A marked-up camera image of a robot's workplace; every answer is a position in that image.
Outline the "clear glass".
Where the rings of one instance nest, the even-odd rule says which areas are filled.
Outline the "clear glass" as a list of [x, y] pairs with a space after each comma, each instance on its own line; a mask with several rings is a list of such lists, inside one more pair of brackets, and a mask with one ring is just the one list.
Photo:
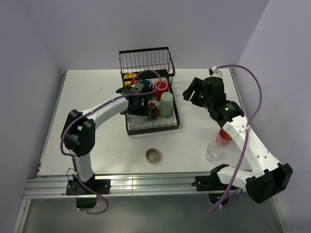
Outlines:
[[220, 143], [212, 142], [208, 145], [205, 158], [208, 161], [218, 161], [222, 159], [225, 155], [225, 150]]
[[137, 115], [127, 115], [127, 123], [130, 125], [141, 124], [143, 121], [142, 116]]

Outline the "black metal mug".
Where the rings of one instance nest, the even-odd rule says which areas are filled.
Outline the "black metal mug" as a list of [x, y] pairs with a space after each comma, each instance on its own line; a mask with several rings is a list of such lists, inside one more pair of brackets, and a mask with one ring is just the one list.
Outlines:
[[149, 119], [155, 120], [159, 116], [157, 105], [154, 102], [148, 104], [148, 113], [147, 117]]

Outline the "yellow ceramic mug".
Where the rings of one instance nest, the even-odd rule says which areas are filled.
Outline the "yellow ceramic mug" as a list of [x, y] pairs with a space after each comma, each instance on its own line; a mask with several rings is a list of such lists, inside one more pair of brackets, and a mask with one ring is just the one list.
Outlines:
[[126, 73], [123, 77], [123, 84], [126, 88], [131, 87], [134, 85], [137, 80], [135, 79], [136, 74], [135, 73]]

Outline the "dark blue mug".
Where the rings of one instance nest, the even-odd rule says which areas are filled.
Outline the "dark blue mug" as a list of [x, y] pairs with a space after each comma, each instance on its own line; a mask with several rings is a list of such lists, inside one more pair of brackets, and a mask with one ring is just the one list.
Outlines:
[[147, 92], [153, 91], [153, 83], [149, 79], [141, 80], [141, 82], [148, 87]]

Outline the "green plastic cup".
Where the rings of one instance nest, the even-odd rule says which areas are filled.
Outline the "green plastic cup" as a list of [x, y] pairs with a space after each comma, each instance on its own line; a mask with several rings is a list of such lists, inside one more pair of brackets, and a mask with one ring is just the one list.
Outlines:
[[170, 117], [173, 114], [173, 95], [170, 92], [161, 95], [158, 111], [162, 117]]

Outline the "red mug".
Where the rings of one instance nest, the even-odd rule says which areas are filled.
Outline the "red mug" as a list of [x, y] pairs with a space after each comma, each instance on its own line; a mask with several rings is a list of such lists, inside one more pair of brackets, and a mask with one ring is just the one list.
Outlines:
[[169, 85], [168, 85], [168, 83], [165, 80], [162, 80], [162, 81], [158, 80], [154, 84], [154, 90], [156, 90], [154, 92], [154, 97], [157, 100], [160, 100], [161, 99], [161, 95], [164, 92], [168, 92], [169, 91]]

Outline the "black wire dish rack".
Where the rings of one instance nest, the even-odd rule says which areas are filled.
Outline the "black wire dish rack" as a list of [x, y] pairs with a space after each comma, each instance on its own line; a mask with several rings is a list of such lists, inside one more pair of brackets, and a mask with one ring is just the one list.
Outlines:
[[129, 101], [126, 131], [129, 136], [178, 129], [180, 119], [174, 98], [170, 98], [172, 112], [159, 112], [161, 95], [173, 93], [175, 67], [168, 47], [121, 50], [119, 52], [121, 79], [124, 89], [149, 92], [147, 96]]

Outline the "small brown glass jar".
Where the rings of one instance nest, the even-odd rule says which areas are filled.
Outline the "small brown glass jar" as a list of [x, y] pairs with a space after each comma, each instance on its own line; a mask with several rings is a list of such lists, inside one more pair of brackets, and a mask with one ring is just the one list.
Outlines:
[[151, 163], [157, 163], [161, 159], [160, 151], [156, 148], [149, 148], [145, 153], [146, 160]]

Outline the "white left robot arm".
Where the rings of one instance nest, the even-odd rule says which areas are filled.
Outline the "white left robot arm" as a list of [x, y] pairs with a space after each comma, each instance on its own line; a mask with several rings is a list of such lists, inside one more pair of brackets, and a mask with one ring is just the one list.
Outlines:
[[114, 94], [109, 99], [81, 112], [72, 110], [61, 133], [60, 151], [70, 156], [75, 176], [79, 179], [77, 188], [84, 194], [94, 190], [94, 171], [90, 152], [95, 146], [95, 132], [104, 122], [116, 114], [125, 112], [137, 103], [137, 98], [149, 98], [147, 93]]

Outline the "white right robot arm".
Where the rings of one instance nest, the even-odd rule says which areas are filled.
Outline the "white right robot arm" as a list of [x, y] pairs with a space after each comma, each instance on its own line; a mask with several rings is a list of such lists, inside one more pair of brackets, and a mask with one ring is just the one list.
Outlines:
[[192, 185], [198, 191], [219, 190], [228, 186], [234, 177], [233, 189], [243, 189], [254, 202], [262, 203], [286, 189], [293, 169], [268, 151], [248, 125], [240, 106], [227, 100], [222, 78], [194, 78], [183, 92], [183, 98], [208, 110], [210, 117], [245, 152], [244, 157], [252, 169], [236, 172], [227, 164], [219, 165], [211, 170], [210, 175], [195, 178]]

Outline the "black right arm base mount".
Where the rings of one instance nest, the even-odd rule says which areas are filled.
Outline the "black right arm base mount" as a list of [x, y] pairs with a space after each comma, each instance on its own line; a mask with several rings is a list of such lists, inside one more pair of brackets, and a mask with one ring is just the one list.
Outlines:
[[214, 175], [196, 176], [195, 181], [191, 184], [197, 192], [208, 192], [208, 198], [212, 204], [221, 199], [222, 194], [211, 193], [211, 191], [225, 191], [227, 184], [220, 183]]

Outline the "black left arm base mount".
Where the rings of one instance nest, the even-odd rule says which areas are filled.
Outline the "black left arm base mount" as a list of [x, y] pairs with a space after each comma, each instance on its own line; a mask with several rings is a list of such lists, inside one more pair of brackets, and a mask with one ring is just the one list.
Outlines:
[[76, 206], [80, 209], [92, 209], [103, 199], [100, 195], [108, 195], [111, 181], [109, 179], [94, 179], [81, 184], [77, 179], [69, 180], [65, 195], [76, 197]]

